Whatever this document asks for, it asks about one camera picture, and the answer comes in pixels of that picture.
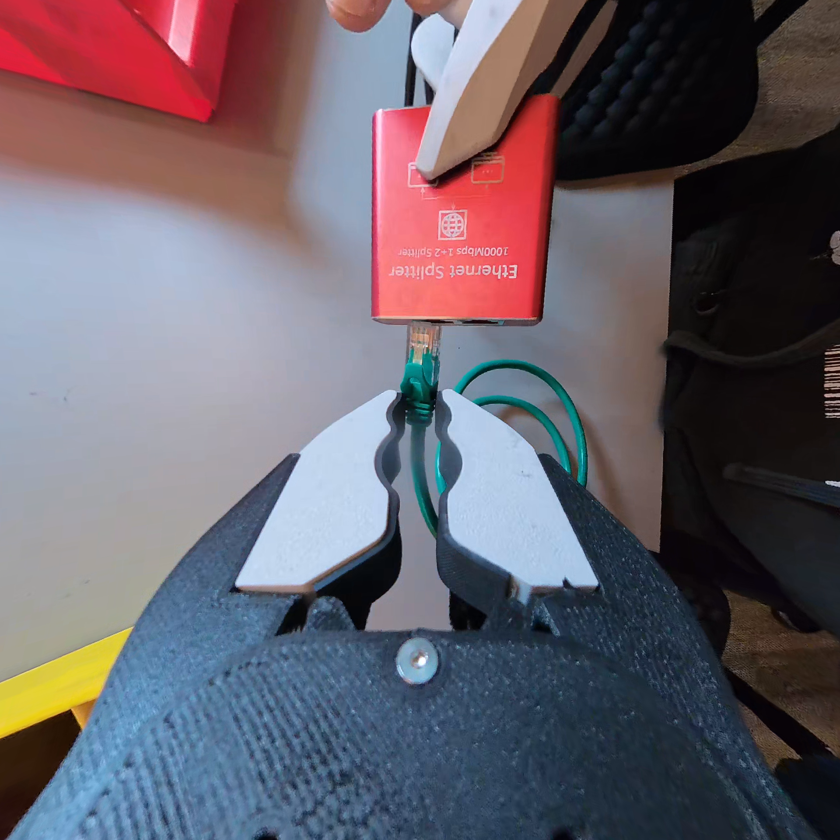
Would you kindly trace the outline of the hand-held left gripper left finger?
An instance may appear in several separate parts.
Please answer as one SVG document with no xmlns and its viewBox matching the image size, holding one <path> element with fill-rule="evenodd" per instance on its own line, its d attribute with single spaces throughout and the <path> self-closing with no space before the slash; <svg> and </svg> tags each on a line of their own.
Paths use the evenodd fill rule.
<svg viewBox="0 0 840 840">
<path fill-rule="evenodd" d="M 321 431 L 289 477 L 235 581 L 247 593 L 339 600 L 364 627 L 402 568 L 394 480 L 402 395 L 388 390 Z"/>
</svg>

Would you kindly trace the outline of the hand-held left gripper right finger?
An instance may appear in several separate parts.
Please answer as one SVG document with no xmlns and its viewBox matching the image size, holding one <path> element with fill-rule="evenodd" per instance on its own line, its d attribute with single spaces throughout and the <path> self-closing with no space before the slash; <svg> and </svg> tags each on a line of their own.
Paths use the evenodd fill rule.
<svg viewBox="0 0 840 840">
<path fill-rule="evenodd" d="M 535 627 L 552 606 L 598 606 L 600 582 L 534 447 L 452 389 L 436 417 L 436 564 L 453 627 Z"/>
</svg>

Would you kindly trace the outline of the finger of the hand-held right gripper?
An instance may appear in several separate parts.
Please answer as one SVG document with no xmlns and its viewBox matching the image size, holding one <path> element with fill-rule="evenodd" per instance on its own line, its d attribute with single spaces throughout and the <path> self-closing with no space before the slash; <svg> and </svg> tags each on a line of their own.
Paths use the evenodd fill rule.
<svg viewBox="0 0 840 840">
<path fill-rule="evenodd" d="M 416 153 L 433 181 L 499 140 L 522 99 L 555 58 L 579 1 L 411 2 L 458 30 Z"/>
<path fill-rule="evenodd" d="M 618 2 L 549 1 L 544 15 L 544 91 L 557 98 L 593 57 L 613 23 Z"/>
</svg>

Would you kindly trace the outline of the red ethernet splitter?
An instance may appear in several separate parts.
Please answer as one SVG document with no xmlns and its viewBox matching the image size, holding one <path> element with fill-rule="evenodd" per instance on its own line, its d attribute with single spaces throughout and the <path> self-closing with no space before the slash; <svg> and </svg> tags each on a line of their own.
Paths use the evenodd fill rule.
<svg viewBox="0 0 840 840">
<path fill-rule="evenodd" d="M 373 320 L 539 322 L 560 100 L 527 99 L 495 145 L 434 181 L 416 163 L 430 111 L 372 120 Z"/>
</svg>

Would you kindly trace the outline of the yellow plastic bin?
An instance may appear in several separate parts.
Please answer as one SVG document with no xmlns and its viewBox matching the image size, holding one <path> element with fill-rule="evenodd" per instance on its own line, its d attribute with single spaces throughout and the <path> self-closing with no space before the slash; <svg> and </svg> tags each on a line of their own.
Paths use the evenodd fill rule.
<svg viewBox="0 0 840 840">
<path fill-rule="evenodd" d="M 79 708 L 87 719 L 131 632 L 129 627 L 4 680 L 2 739 Z"/>
</svg>

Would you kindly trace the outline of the person's right hand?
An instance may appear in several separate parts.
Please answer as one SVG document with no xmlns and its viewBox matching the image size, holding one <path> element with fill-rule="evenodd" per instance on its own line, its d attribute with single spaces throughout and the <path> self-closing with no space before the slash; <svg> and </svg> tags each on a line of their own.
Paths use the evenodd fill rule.
<svg viewBox="0 0 840 840">
<path fill-rule="evenodd" d="M 393 1 L 326 1 L 330 17 L 342 28 L 363 33 L 370 30 L 384 16 Z M 449 1 L 404 1 L 413 13 L 427 17 L 446 7 Z"/>
</svg>

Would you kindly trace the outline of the black mesh chair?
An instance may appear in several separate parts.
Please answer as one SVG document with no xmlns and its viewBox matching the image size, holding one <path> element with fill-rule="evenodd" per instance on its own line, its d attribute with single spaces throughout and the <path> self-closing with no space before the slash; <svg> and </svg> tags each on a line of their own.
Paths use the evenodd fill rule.
<svg viewBox="0 0 840 840">
<path fill-rule="evenodd" d="M 580 182 L 690 165 L 737 139 L 759 69 L 750 1 L 619 1 L 560 95 L 555 176 Z"/>
</svg>

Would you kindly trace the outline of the black bag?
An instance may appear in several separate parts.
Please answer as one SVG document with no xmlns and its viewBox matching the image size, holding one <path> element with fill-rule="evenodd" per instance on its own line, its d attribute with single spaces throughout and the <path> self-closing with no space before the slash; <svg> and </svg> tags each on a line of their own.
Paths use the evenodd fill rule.
<svg viewBox="0 0 840 840">
<path fill-rule="evenodd" d="M 835 200 L 802 176 L 774 185 L 675 243 L 668 525 L 721 582 L 838 637 Z"/>
</svg>

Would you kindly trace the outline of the red box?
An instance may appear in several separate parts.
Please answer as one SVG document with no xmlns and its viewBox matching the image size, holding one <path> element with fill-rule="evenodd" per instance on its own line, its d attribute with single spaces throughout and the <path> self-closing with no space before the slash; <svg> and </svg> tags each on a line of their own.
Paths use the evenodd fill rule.
<svg viewBox="0 0 840 840">
<path fill-rule="evenodd" d="M 236 1 L 2 1 L 1 68 L 198 123 Z"/>
</svg>

